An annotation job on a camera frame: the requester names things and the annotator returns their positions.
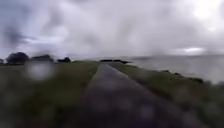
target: gray cloud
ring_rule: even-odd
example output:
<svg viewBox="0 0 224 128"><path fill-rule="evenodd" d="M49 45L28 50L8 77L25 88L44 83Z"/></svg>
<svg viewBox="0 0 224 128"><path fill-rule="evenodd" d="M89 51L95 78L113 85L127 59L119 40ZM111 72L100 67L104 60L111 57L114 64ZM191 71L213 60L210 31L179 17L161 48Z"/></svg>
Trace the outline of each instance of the gray cloud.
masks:
<svg viewBox="0 0 224 128"><path fill-rule="evenodd" d="M188 47L222 52L222 3L222 0L0 0L0 51L4 49L0 54L18 50L78 58L150 56L170 51L173 54L175 49ZM210 6L219 10L201 14Z"/></svg>

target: water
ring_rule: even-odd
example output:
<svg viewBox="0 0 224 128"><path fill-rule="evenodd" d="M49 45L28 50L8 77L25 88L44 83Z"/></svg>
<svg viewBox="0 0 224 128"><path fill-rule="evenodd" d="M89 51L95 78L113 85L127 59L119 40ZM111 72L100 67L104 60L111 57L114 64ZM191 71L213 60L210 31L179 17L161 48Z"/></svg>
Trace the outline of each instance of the water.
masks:
<svg viewBox="0 0 224 128"><path fill-rule="evenodd" d="M213 83L224 81L224 56L163 56L128 59L133 65L149 70L169 70Z"/></svg>

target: paved path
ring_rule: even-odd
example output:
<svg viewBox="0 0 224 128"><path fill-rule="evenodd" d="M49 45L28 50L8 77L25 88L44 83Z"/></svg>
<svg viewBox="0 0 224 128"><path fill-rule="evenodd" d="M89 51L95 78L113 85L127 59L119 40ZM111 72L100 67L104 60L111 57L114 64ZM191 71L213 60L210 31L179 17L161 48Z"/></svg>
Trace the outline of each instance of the paved path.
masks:
<svg viewBox="0 0 224 128"><path fill-rule="evenodd" d="M107 64L83 97L80 128L202 128L196 118Z"/></svg>

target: green grass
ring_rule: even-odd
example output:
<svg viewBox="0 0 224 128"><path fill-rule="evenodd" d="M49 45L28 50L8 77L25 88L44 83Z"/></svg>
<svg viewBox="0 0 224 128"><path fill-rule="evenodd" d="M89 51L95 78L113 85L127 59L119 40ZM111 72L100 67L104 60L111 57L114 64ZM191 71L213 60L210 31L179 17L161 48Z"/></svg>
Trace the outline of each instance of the green grass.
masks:
<svg viewBox="0 0 224 128"><path fill-rule="evenodd" d="M54 64L54 76L38 82L25 75L26 66L1 66L0 103L7 108L9 115L19 120L17 125L21 127L38 124L53 127L55 117L59 117L61 111L72 112L79 107L81 96L98 65L94 61ZM156 95L184 110L193 111L209 126L224 127L224 89L170 72L116 63L111 66Z"/></svg>

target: treeline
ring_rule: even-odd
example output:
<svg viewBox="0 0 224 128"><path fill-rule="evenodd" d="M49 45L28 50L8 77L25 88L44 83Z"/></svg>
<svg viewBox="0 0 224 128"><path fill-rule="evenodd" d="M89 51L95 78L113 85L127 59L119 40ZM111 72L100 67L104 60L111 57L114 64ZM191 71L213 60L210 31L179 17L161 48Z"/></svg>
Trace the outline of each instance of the treeline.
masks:
<svg viewBox="0 0 224 128"><path fill-rule="evenodd" d="M70 63L71 60L69 57L65 57L64 59L54 60L50 55L41 55L30 58L27 54L23 52L17 52L10 54L5 61L0 59L1 65L24 65L26 62L52 62L52 63Z"/></svg>

